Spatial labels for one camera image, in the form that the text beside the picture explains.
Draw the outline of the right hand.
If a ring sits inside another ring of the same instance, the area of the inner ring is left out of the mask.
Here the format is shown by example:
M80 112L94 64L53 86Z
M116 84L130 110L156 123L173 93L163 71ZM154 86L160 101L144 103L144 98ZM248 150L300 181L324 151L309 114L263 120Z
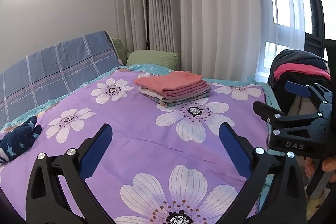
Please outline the right hand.
M336 158L335 157L328 157L322 163L322 167L321 168L322 168L322 170L324 172L331 172L332 173L332 176L331 176L329 182L330 183L335 183L335 181L336 181L336 175L335 175L335 171L336 171ZM311 176L314 175L315 169L316 169L316 166L313 163L313 159L307 157L305 159L305 173L306 173L306 175L307 175L308 178L311 178Z

